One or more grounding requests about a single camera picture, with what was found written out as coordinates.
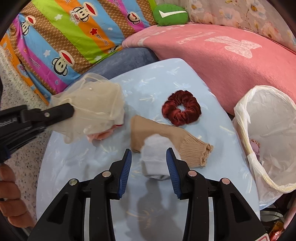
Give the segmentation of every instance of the star print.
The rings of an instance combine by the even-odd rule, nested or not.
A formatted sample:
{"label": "star print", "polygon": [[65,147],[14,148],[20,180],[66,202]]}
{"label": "star print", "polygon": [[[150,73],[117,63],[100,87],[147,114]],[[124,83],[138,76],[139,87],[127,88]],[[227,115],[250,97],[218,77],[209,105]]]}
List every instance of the star print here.
{"label": "star print", "polygon": [[99,61],[102,58],[102,56],[97,56],[94,58],[94,60]]}
{"label": "star print", "polygon": [[43,54],[46,58],[47,56],[50,56],[50,50],[45,50],[45,53]]}
{"label": "star print", "polygon": [[94,36],[95,34],[98,33],[98,29],[97,28],[92,28],[92,30],[90,31],[91,35]]}
{"label": "star print", "polygon": [[58,21],[58,20],[62,19],[62,16],[63,16],[62,14],[58,14],[54,18],[55,18],[56,21]]}

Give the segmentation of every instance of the black clamp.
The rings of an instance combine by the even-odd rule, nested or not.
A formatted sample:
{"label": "black clamp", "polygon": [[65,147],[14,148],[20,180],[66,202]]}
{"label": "black clamp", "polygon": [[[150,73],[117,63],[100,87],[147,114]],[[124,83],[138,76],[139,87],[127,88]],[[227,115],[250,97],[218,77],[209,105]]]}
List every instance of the black clamp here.
{"label": "black clamp", "polygon": [[167,165],[175,194],[189,199],[183,241],[209,240],[209,197],[213,198],[215,241],[269,241],[262,223],[227,178],[206,179],[167,150]]}
{"label": "black clamp", "polygon": [[69,103],[50,108],[28,110],[26,105],[0,111],[0,163],[43,132],[48,126],[72,117]]}
{"label": "black clamp", "polygon": [[28,241],[83,241],[86,198],[90,198],[90,241],[115,241],[110,200],[125,192],[132,154],[126,149],[122,160],[94,179],[71,179],[45,210]]}

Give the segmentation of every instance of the scrunchie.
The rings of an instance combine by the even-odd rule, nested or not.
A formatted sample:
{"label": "scrunchie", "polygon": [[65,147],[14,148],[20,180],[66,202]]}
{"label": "scrunchie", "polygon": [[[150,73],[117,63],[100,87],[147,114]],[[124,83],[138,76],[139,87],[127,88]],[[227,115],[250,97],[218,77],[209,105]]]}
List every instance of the scrunchie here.
{"label": "scrunchie", "polygon": [[[177,108],[179,105],[183,105],[185,110]],[[196,121],[202,112],[196,98],[189,91],[179,90],[164,103],[162,113],[173,125],[182,126]]]}

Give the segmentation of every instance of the pink cloth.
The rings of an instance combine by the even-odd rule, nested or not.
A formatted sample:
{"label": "pink cloth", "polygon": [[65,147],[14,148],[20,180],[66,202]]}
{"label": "pink cloth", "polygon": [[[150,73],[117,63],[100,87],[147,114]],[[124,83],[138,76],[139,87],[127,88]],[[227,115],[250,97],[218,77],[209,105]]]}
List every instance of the pink cloth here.
{"label": "pink cloth", "polygon": [[112,126],[109,130],[106,130],[106,131],[103,131],[101,133],[97,133],[97,134],[90,134],[90,135],[87,135],[87,139],[89,142],[92,142],[93,140],[103,140],[103,139],[106,139],[107,137],[111,136],[113,131],[115,129],[117,129],[119,126],[117,125],[114,125]]}
{"label": "pink cloth", "polygon": [[296,100],[296,54],[253,32],[194,23],[151,26],[122,47],[147,47],[160,60],[185,60],[230,114],[256,85],[274,86]]}
{"label": "pink cloth", "polygon": [[296,199],[293,202],[292,207],[288,212],[288,215],[287,215],[285,223],[284,223],[284,229],[286,229],[288,227],[288,225],[291,223],[291,221],[292,221],[293,217],[295,216],[295,214],[296,214]]}
{"label": "pink cloth", "polygon": [[255,140],[251,139],[250,144],[251,144],[251,147],[252,147],[253,151],[256,154],[256,157],[257,157],[258,161],[261,163],[260,155],[259,155],[259,153],[260,153],[260,143],[258,141],[255,141]]}

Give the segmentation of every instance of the white plastic bag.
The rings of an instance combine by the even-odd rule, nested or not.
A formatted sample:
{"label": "white plastic bag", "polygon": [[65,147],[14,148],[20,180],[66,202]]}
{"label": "white plastic bag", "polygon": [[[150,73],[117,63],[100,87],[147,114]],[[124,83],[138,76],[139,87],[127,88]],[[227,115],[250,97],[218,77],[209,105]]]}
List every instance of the white plastic bag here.
{"label": "white plastic bag", "polygon": [[73,117],[50,128],[64,134],[67,144],[83,135],[102,133],[123,124],[121,86],[98,74],[87,73],[67,90],[51,97],[51,107],[64,103],[74,107]]}
{"label": "white plastic bag", "polygon": [[[274,87],[255,86],[236,104],[234,127],[255,177],[260,209],[296,189],[296,105]],[[260,143],[260,161],[250,145]]]}

